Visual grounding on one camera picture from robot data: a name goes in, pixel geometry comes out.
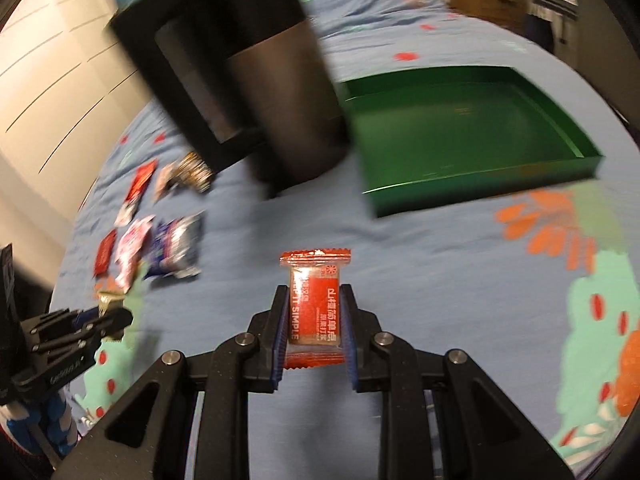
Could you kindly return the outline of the small red snack packet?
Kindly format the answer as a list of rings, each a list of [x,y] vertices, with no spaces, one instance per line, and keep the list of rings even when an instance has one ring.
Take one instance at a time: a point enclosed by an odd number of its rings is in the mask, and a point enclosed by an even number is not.
[[[288,268],[288,348],[284,367],[300,370],[341,364],[340,271],[348,248],[293,250],[280,255]]]

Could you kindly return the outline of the gold candy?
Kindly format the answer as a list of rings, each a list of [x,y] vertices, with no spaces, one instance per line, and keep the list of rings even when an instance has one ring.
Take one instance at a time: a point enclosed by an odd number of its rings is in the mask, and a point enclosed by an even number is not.
[[[99,316],[104,316],[109,310],[122,308],[124,306],[126,296],[122,292],[114,292],[114,290],[100,290],[98,292],[98,309]]]

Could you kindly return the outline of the small dark red packet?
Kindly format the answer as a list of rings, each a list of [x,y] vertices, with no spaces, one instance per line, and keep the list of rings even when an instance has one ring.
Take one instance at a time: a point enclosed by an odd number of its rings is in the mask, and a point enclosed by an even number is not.
[[[100,241],[98,250],[96,251],[96,258],[94,259],[94,276],[101,276],[108,271],[108,267],[111,264],[116,238],[117,230],[111,229],[111,231],[103,237],[103,240]]]

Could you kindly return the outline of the brown nutritious snack bag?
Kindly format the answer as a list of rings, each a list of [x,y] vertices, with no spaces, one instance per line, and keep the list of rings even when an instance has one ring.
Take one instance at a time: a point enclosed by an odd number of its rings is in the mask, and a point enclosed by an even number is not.
[[[206,165],[201,156],[195,152],[189,152],[178,160],[169,171],[165,188],[170,190],[179,188],[192,188],[192,190],[205,194],[212,187],[214,173]]]

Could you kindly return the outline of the pink floral snack packet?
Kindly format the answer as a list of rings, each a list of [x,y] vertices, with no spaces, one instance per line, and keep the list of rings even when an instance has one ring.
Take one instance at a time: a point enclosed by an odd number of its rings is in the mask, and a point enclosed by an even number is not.
[[[134,281],[134,271],[137,269],[145,239],[152,230],[153,220],[154,216],[134,220],[118,242],[115,255],[118,274],[115,284],[122,292],[128,292]]]

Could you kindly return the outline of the pink white striped packet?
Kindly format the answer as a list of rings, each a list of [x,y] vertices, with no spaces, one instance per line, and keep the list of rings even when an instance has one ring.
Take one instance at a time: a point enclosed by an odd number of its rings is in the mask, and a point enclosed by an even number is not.
[[[154,184],[153,190],[153,202],[157,203],[170,189],[171,184],[170,181],[172,179],[172,175],[174,174],[175,163],[171,162],[160,168],[160,172],[158,173],[157,179]]]

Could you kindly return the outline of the long red snack packet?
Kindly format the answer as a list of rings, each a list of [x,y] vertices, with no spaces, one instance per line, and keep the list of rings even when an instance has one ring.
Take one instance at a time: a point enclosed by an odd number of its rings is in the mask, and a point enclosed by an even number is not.
[[[114,222],[115,228],[128,226],[132,221],[138,211],[142,197],[149,186],[156,167],[157,160],[152,159],[137,168],[134,174],[134,180],[131,181],[128,192],[116,216]]]

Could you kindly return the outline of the blue silver snack packet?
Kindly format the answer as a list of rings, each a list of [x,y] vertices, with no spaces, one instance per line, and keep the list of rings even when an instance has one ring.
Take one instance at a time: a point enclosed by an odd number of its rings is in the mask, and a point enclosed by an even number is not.
[[[204,212],[161,221],[154,231],[145,278],[192,278],[198,267]]]

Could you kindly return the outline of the blue patterned bed cover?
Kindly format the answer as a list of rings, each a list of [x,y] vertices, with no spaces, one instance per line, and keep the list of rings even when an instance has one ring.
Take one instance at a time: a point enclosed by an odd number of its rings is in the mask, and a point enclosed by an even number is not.
[[[639,352],[639,152],[578,73],[533,42],[442,0],[302,0],[333,76],[503,65],[555,99],[604,159],[562,188],[375,218],[358,159],[266,200],[245,164],[201,195],[146,194],[142,216],[202,212],[200,273],[137,281],[129,334],[67,387],[81,430],[166,350],[195,354],[239,333],[288,278],[282,252],[347,247],[358,304],[416,348],[459,347],[576,474],[601,457],[639,394],[622,370]]]

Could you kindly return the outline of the white wardrobe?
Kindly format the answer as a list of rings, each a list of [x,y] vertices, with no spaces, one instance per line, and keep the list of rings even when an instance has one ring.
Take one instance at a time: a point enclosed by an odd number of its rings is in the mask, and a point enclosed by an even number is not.
[[[51,286],[81,203],[151,99],[112,0],[22,0],[1,33],[1,241]]]

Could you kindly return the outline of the green shallow tray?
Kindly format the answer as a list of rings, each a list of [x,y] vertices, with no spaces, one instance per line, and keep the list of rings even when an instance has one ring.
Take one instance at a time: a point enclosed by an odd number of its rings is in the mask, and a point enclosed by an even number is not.
[[[594,177],[603,158],[548,93],[506,66],[355,78],[340,96],[379,217]]]

